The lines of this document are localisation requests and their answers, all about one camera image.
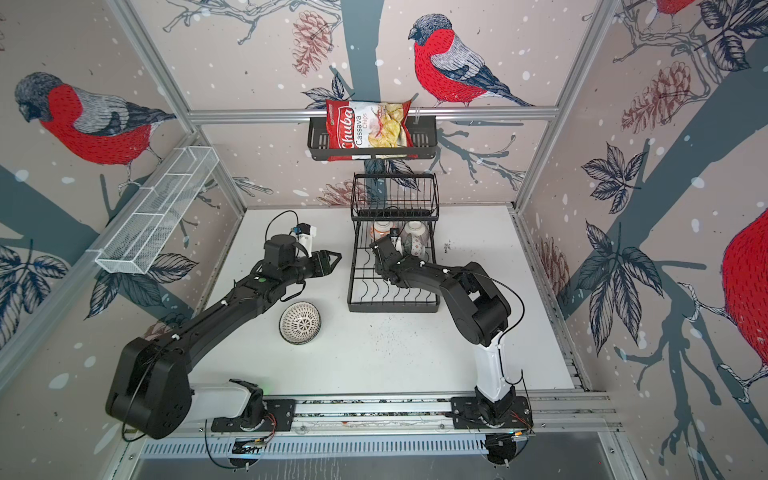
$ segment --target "black dish rack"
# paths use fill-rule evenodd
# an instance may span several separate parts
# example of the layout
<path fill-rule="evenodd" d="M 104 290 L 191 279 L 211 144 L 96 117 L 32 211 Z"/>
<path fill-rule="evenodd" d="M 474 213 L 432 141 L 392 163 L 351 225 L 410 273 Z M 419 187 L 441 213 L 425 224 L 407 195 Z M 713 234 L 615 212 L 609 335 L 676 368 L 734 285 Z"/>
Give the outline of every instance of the black dish rack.
<path fill-rule="evenodd" d="M 432 159 L 437 155 L 437 122 L 434 116 L 406 117 L 406 128 L 411 134 L 413 147 L 397 148 L 328 148 L 329 137 L 325 117 L 310 118 L 310 133 L 306 146 L 310 149 L 312 159 L 328 160 L 329 157 L 361 156 L 356 160 L 380 159 L 376 155 L 386 155 L 390 160 L 403 159 Z"/>
<path fill-rule="evenodd" d="M 425 290 L 401 289 L 376 273 L 369 245 L 371 227 L 390 220 L 402 232 L 409 221 L 420 221 L 429 232 L 426 251 L 435 258 L 435 223 L 440 205 L 434 174 L 356 174 L 350 212 L 355 225 L 355 250 L 349 274 L 347 306 L 350 312 L 434 313 L 440 297 Z"/>

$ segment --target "bird-patterned wallpaper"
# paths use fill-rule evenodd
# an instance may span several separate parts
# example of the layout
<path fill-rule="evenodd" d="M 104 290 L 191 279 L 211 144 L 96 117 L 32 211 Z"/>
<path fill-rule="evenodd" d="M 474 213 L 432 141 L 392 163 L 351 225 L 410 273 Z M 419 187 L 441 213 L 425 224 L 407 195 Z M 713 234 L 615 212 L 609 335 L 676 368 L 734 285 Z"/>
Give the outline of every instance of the bird-patterned wallpaper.
<path fill-rule="evenodd" d="M 183 131 L 101 1 L 0 14 L 1 356 Z M 209 180 L 146 275 L 83 285 L 0 396 L 0 477 L 99 476 L 119 437 L 104 401 L 120 348 L 190 319 L 236 223 Z"/>
<path fill-rule="evenodd" d="M 140 0 L 135 5 L 190 107 L 222 110 L 324 108 L 325 100 L 402 102 L 414 96 L 415 107 L 554 105 L 595 3 Z M 354 172 L 381 170 L 435 172 L 441 175 L 443 201 L 473 204 L 517 197 L 545 122 L 446 121 L 437 131 L 435 160 L 384 165 L 313 164 L 305 156 L 306 129 L 304 124 L 204 128 L 222 151 L 233 152 L 224 154 L 224 161 L 233 176 L 246 179 L 241 193 L 250 205 L 310 205 L 314 192 L 322 191 L 344 198 L 337 187 Z M 295 177 L 284 175 L 287 164 L 299 165 Z M 307 197 L 290 193 L 305 189 Z"/>
<path fill-rule="evenodd" d="M 648 478 L 768 471 L 767 18 L 624 0 L 525 208 Z"/>

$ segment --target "red and white chip bag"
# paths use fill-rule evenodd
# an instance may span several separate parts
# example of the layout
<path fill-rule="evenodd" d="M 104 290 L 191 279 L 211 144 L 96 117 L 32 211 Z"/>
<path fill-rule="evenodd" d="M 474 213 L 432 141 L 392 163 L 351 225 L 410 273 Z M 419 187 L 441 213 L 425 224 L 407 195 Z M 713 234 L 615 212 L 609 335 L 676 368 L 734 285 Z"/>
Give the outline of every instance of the red and white chip bag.
<path fill-rule="evenodd" d="M 412 147 L 411 134 L 406 128 L 406 117 L 411 101 L 402 104 L 371 101 L 326 101 L 328 148 L 394 148 Z M 376 158 L 402 157 L 376 155 Z M 328 160 L 362 160 L 370 154 L 329 157 Z"/>

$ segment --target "white table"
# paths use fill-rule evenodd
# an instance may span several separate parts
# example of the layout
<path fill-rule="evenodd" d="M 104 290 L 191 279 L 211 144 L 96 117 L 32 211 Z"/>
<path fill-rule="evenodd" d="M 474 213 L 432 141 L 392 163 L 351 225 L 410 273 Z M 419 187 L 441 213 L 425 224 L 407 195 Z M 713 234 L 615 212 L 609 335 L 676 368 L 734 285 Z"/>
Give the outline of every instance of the white table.
<path fill-rule="evenodd" d="M 237 233 L 210 304 L 221 299 L 263 258 L 264 229 L 281 210 L 248 210 Z M 340 252 L 332 275 L 309 279 L 301 296 L 278 303 L 241 326 L 213 348 L 190 374 L 191 382 L 245 379 L 267 395 L 465 392 L 475 388 L 472 347 L 456 329 L 445 302 L 437 313 L 351 313 L 347 309 L 354 243 L 348 208 L 296 210 L 301 222 L 316 226 L 314 250 Z M 270 235 L 294 224 L 283 215 Z M 435 229 L 438 263 L 480 263 L 489 276 L 509 285 L 525 301 L 525 318 L 502 342 L 510 382 L 525 370 L 529 389 L 571 389 L 557 340 L 506 207 L 441 207 Z M 520 304 L 503 287 L 517 320 Z M 288 294 L 299 290 L 294 287 Z M 322 327 L 309 343 L 294 346 L 278 331 L 278 320 L 293 302 L 307 301 L 320 312 Z"/>

